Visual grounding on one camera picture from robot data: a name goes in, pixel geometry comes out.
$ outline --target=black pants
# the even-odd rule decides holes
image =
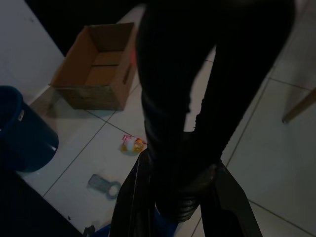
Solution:
[[[198,175],[219,161],[281,51],[294,12],[292,0],[154,0],[148,4],[136,47],[149,155],[156,185],[164,185],[157,188],[160,193],[168,192],[165,187],[179,172]],[[194,132],[198,147],[191,154],[191,164],[198,168],[181,167],[178,149],[192,83],[215,45],[216,57]]]

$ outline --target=bucket rim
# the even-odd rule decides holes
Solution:
[[[14,123],[17,121],[20,112],[21,112],[21,108],[22,108],[22,104],[23,104],[23,97],[22,94],[13,86],[9,86],[9,85],[2,85],[0,86],[0,93],[3,90],[7,90],[7,91],[11,91],[12,94],[15,94],[16,98],[17,98],[17,103],[15,104],[16,109],[13,113],[13,115],[11,116],[10,120],[8,122],[5,123],[3,128],[0,128],[0,138],[3,138],[6,133],[11,129],[11,127],[14,125]]]

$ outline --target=blue object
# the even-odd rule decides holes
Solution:
[[[155,237],[173,237],[177,230],[178,224],[171,222],[161,216],[155,208],[154,213],[154,236]]]
[[[108,237],[111,229],[111,224],[108,224],[107,226],[103,227],[102,229],[99,229],[96,231],[91,237]]]
[[[33,172],[58,149],[57,134],[11,86],[0,86],[0,159],[10,169]]]

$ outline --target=person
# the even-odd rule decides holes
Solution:
[[[292,0],[152,0],[136,41],[142,105],[159,213],[188,220],[216,177],[222,151],[291,31]],[[184,133],[190,91],[216,56],[196,117]]]

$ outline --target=white wall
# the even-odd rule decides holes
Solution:
[[[31,103],[63,59],[24,0],[0,0],[0,85],[16,87]]]

